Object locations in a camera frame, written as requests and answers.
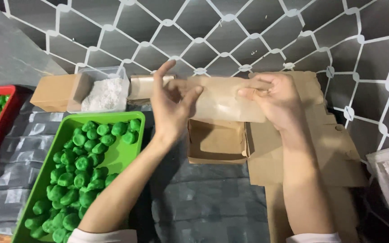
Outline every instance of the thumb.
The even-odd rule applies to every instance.
[[[202,86],[196,86],[192,88],[187,92],[184,99],[181,101],[181,104],[186,108],[190,108],[192,104],[197,101],[197,98],[199,98],[203,90],[204,88]]]
[[[238,91],[238,95],[257,102],[262,97],[262,92],[253,88],[243,88]]]

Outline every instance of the white grated coconut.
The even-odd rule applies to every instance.
[[[125,99],[122,97],[124,86],[124,80],[121,78],[95,81],[91,92],[82,101],[82,111],[103,111],[115,108],[125,110],[125,102],[123,102],[124,107],[118,105],[120,99]]]

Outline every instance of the right hand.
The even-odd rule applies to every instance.
[[[264,91],[258,90],[256,88],[259,88],[259,82],[272,87]],[[300,96],[289,75],[258,74],[249,80],[249,88],[239,90],[238,95],[258,103],[267,119],[279,131],[301,129],[305,122]]]

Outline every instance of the forearm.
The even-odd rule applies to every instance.
[[[327,194],[305,118],[280,134],[283,141],[284,203],[294,234],[334,233]]]
[[[148,146],[91,204],[79,229],[90,233],[118,230],[128,218],[143,187],[170,149],[170,145],[154,137]]]

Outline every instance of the white sleeve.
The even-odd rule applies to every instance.
[[[341,243],[338,233],[334,234],[298,234],[286,239],[286,243]]]
[[[92,234],[74,229],[67,243],[137,243],[138,236],[134,229],[122,229],[110,233]]]

